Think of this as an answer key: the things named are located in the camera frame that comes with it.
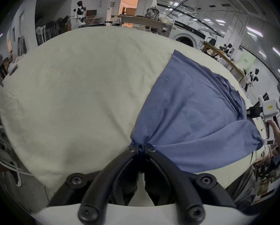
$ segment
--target wooden table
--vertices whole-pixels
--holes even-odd
[[[211,54],[211,56],[214,56],[214,55],[219,55],[221,58],[223,58],[231,67],[232,69],[229,70],[231,73],[232,72],[236,72],[238,74],[238,76],[236,77],[236,79],[238,80],[238,82],[240,83],[243,78],[245,78],[245,75],[243,74],[243,72],[238,68],[236,67],[236,65],[224,54],[223,51],[221,50],[218,50],[216,47],[214,47],[213,45],[211,45],[210,43],[204,41],[203,45],[205,45],[205,47],[202,49],[202,52],[204,53],[206,50],[208,49],[211,49],[213,52]]]

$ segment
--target ceiling vent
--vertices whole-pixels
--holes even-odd
[[[253,0],[236,0],[248,15],[264,19],[264,14]]]

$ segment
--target doorway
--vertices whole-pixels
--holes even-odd
[[[35,28],[38,46],[47,40],[69,31],[72,0],[37,0]]]
[[[138,1],[139,0],[121,0],[118,15],[126,12],[126,15],[136,16]]]

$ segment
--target white humanoid robot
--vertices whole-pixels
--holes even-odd
[[[75,8],[74,11],[74,16],[69,17],[70,19],[76,19],[76,22],[78,23],[78,26],[85,25],[84,20],[86,19],[86,8],[83,7],[83,2],[79,1],[77,2],[78,7]]]

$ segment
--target white table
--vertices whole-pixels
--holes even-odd
[[[71,173],[104,168],[131,142],[174,49],[227,78],[252,106],[227,69],[183,43],[122,27],[75,29],[26,54],[0,88],[3,126],[25,167],[52,190]],[[249,155],[208,172],[227,187],[251,163]]]

